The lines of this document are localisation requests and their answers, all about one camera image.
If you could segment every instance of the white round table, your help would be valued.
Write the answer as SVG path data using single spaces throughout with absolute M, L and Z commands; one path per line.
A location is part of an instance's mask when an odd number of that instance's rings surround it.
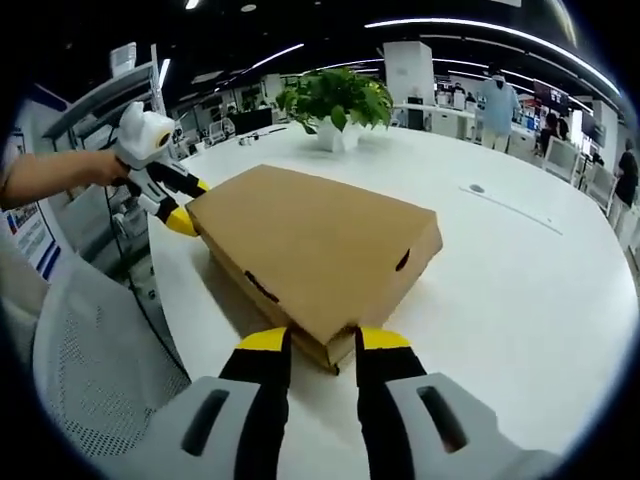
M 342 155 L 316 141 L 292 125 L 184 164 L 211 187 L 264 163 L 435 210 L 444 248 L 386 328 L 412 342 L 427 372 L 495 410 L 520 446 L 565 451 L 607 397 L 638 317 L 629 267 L 596 204 L 514 157 L 425 132 L 379 128 Z M 155 218 L 149 235 L 184 365 L 192 380 L 217 376 L 239 340 L 269 324 L 200 239 Z M 294 351 L 280 478 L 368 478 L 354 367 L 333 377 Z

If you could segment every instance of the blue shirt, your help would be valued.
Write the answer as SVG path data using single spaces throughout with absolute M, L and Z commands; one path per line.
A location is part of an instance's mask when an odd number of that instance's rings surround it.
M 500 89 L 495 80 L 485 80 L 482 83 L 481 94 L 486 99 L 482 114 L 484 128 L 498 136 L 509 135 L 513 112 L 520 111 L 516 91 L 506 82 Z

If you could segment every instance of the green leaves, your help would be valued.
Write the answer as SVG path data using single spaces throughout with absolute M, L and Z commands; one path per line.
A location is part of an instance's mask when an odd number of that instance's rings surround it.
M 343 131 L 347 112 L 353 123 L 375 127 L 389 125 L 392 100 L 386 87 L 370 77 L 358 75 L 346 68 L 309 72 L 299 77 L 295 88 L 287 88 L 276 102 L 281 110 L 314 134 L 315 119 L 330 117 L 333 125 Z
M 347 116 L 342 105 L 336 105 L 331 109 L 331 123 L 341 132 L 344 130 L 344 126 L 347 124 Z

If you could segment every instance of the white pot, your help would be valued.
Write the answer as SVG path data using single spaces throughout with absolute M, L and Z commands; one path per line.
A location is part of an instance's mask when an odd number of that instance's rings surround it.
M 328 152 L 342 153 L 351 150 L 358 145 L 358 140 L 362 135 L 362 126 L 352 124 L 347 121 L 344 130 L 338 130 L 329 117 L 318 122 L 318 143 L 322 150 Z

